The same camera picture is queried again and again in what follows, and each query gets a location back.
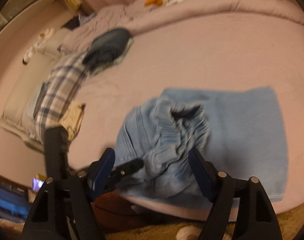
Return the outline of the pink quilted comforter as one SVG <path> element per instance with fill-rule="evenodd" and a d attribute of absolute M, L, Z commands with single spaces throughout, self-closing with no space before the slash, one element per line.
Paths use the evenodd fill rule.
<path fill-rule="evenodd" d="M 286 0 L 188 0 L 165 7 L 144 7 L 143 0 L 136 0 L 103 7 L 95 18 L 69 32 L 61 49 L 68 54 L 85 51 L 97 36 L 114 28 L 135 36 L 185 18 L 222 12 L 259 13 L 304 25 L 304 12 Z"/>

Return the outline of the light blue denim pants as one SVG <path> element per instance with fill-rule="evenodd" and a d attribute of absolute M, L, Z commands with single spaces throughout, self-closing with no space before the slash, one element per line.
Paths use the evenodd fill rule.
<path fill-rule="evenodd" d="M 118 184 L 125 196 L 205 209 L 188 164 L 197 148 L 216 169 L 260 179 L 271 201 L 283 199 L 288 171 L 283 117 L 272 88 L 245 92 L 167 89 L 125 117 L 116 140 L 116 165 L 144 167 Z"/>

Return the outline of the pink bed sheet mattress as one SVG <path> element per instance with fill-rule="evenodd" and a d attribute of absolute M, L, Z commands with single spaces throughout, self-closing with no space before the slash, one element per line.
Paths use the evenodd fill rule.
<path fill-rule="evenodd" d="M 69 165 L 81 169 L 107 147 L 115 150 L 125 117 L 164 90 L 237 93 L 262 87 L 277 96 L 287 141 L 285 193 L 271 202 L 276 213 L 290 210 L 304 203 L 304 25 L 276 16 L 210 14 L 137 35 L 120 65 L 89 77 L 79 90 L 76 100 L 85 103 L 85 115 Z M 183 218 L 204 220 L 211 208 L 210 202 L 205 209 L 190 209 L 123 196 Z"/>

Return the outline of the blue white plaid cloth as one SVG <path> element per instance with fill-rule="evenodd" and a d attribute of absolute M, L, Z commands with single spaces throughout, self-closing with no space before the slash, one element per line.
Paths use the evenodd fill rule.
<path fill-rule="evenodd" d="M 37 141 L 43 142 L 45 130 L 57 126 L 87 78 L 84 57 L 85 53 L 62 57 L 43 82 L 33 113 Z"/>

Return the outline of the folded dark navy garment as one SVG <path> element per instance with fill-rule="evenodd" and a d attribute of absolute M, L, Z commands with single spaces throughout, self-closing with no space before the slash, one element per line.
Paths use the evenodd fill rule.
<path fill-rule="evenodd" d="M 82 64 L 90 71 L 98 65 L 110 63 L 123 53 L 131 34 L 127 29 L 116 28 L 97 36 L 87 51 Z"/>

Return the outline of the cream patterned cloth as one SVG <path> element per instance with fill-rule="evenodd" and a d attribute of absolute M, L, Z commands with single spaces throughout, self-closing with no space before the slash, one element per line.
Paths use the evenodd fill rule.
<path fill-rule="evenodd" d="M 84 117 L 84 110 L 84 103 L 72 101 L 63 117 L 58 122 L 59 125 L 67 130 L 69 142 L 72 142 L 79 133 Z"/>

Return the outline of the brown fluffy rug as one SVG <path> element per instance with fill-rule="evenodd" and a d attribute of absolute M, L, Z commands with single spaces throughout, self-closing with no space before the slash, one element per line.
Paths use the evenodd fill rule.
<path fill-rule="evenodd" d="M 304 224 L 304 203 L 277 215 L 283 239 L 293 239 Z M 8 239 L 19 239 L 23 223 L 0 218 L 0 227 Z M 111 232 L 105 230 L 106 239 L 197 239 L 204 222 L 170 219 L 161 225 L 149 225 L 132 230 Z"/>

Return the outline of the folded pale green garment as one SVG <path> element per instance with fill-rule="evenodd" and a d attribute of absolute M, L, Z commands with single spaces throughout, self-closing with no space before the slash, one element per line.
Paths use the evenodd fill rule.
<path fill-rule="evenodd" d="M 103 72 L 104 70 L 119 65 L 122 63 L 122 61 L 124 60 L 124 58 L 126 57 L 128 51 L 130 50 L 131 46 L 134 43 L 134 39 L 133 38 L 129 38 L 127 45 L 124 48 L 123 53 L 121 53 L 121 55 L 119 57 L 117 57 L 116 59 L 114 59 L 112 62 L 110 63 L 105 63 L 105 64 L 100 64 L 98 65 L 94 70 L 91 70 L 89 72 L 90 76 L 95 76 L 98 75 L 99 73 Z"/>

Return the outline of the beige pillow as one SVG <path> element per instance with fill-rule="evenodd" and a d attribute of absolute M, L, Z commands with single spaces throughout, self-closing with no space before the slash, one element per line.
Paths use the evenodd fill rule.
<path fill-rule="evenodd" d="M 71 31 L 66 28 L 55 30 L 54 35 L 51 36 L 37 52 L 52 58 L 61 58 L 64 55 L 63 49 L 61 48 L 63 40 L 70 32 Z"/>

